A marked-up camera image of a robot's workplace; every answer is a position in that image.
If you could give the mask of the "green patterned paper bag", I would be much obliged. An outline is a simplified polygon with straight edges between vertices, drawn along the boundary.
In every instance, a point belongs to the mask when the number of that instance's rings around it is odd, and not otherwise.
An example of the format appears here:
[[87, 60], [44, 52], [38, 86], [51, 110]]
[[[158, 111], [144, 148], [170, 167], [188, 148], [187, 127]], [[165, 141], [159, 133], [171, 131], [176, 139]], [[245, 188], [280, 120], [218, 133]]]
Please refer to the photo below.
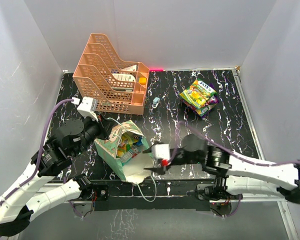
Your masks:
[[[136, 185], [145, 201], [154, 202], [157, 197], [157, 184], [149, 170], [154, 166], [154, 159], [150, 153], [143, 153], [150, 147], [147, 138], [132, 120], [123, 123], [111, 117], [107, 120], [111, 124], [116, 123], [116, 126], [108, 134], [107, 140], [94, 141], [98, 155], [121, 181]], [[152, 199], [145, 197], [141, 190], [141, 183], [148, 177], [154, 186]]]

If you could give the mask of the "blue snack packet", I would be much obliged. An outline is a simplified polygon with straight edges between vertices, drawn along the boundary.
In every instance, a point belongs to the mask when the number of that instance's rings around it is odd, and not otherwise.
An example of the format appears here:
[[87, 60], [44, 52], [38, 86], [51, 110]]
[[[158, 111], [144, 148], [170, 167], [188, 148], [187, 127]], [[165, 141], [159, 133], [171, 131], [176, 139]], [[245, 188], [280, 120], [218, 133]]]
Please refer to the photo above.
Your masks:
[[138, 139], [138, 141], [134, 143], [134, 145], [135, 145], [135, 146], [138, 146], [138, 147], [139, 147], [139, 146], [142, 146], [142, 145], [143, 145], [142, 138], [140, 137], [140, 138]]

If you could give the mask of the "yellow snack packet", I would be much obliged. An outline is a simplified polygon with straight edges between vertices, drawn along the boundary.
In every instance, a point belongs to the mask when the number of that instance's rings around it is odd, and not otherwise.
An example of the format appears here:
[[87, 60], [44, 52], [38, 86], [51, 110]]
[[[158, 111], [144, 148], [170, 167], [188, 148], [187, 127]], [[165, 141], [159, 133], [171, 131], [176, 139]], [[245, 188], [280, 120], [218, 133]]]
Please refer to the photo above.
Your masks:
[[123, 139], [117, 147], [117, 157], [121, 158], [126, 152], [128, 152], [133, 146], [133, 142], [129, 142], [127, 139]]

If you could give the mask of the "green snack packet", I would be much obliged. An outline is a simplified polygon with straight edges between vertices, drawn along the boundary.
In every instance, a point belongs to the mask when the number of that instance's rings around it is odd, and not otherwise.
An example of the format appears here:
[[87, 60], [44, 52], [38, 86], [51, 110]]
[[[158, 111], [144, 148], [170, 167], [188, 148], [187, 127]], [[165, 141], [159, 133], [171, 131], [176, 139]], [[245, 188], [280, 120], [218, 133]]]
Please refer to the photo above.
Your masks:
[[189, 108], [191, 108], [195, 113], [197, 113], [200, 117], [204, 117], [207, 115], [214, 107], [216, 103], [215, 102], [210, 102], [204, 105], [201, 108], [195, 108], [194, 106], [190, 105]]

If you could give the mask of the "yellow green Fox's candy bag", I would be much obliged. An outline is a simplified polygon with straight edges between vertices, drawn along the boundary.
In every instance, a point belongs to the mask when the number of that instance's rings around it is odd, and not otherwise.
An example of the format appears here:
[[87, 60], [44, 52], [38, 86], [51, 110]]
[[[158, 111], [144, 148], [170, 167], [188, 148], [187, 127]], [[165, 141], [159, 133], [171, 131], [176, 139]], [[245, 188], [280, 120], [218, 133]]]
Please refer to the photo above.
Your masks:
[[196, 109], [203, 108], [208, 104], [208, 100], [217, 92], [201, 79], [196, 79], [188, 88], [179, 95], [188, 104]]

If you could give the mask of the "purple Fox's candy bag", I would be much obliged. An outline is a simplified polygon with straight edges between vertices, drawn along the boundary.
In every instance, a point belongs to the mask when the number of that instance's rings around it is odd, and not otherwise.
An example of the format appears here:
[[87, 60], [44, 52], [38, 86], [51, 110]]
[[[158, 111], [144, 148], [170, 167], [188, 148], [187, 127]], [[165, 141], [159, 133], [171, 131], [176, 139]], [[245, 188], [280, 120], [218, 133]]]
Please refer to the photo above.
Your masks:
[[208, 103], [200, 109], [201, 111], [200, 116], [202, 118], [205, 117], [218, 103], [219, 103], [218, 98], [216, 96], [212, 96], [208, 100]]

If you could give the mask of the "teal white snack bag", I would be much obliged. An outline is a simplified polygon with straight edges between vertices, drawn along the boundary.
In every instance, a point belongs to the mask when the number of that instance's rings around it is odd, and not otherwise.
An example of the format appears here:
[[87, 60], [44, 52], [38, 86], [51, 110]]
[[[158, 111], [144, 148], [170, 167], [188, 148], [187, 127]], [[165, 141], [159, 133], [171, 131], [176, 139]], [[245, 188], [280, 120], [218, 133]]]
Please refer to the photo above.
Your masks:
[[140, 153], [140, 150], [132, 146], [129, 151], [127, 151], [121, 158], [120, 161], [123, 165], [127, 164], [131, 159], [136, 157]]

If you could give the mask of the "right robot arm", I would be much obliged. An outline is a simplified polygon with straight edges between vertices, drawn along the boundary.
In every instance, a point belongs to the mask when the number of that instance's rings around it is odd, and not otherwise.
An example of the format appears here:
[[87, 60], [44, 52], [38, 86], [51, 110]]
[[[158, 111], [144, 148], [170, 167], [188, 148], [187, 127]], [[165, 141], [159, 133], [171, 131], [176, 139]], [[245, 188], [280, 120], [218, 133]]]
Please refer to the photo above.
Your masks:
[[300, 160], [279, 164], [247, 157], [193, 133], [182, 139], [181, 147], [156, 142], [143, 153], [153, 156], [157, 165], [149, 170], [158, 175], [172, 166], [200, 164], [214, 180], [197, 186], [198, 199], [229, 201], [252, 194], [283, 197], [300, 205]]

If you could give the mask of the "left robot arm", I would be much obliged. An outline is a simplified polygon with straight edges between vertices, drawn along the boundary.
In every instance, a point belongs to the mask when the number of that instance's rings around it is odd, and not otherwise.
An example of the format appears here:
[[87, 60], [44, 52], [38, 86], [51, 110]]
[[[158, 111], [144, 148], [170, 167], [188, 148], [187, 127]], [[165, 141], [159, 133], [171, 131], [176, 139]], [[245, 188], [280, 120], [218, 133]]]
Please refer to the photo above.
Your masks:
[[87, 200], [93, 184], [80, 174], [40, 195], [38, 190], [72, 165], [96, 139], [108, 140], [116, 123], [101, 117], [68, 119], [31, 158], [24, 172], [0, 197], [0, 237], [12, 237], [42, 213], [70, 200]]

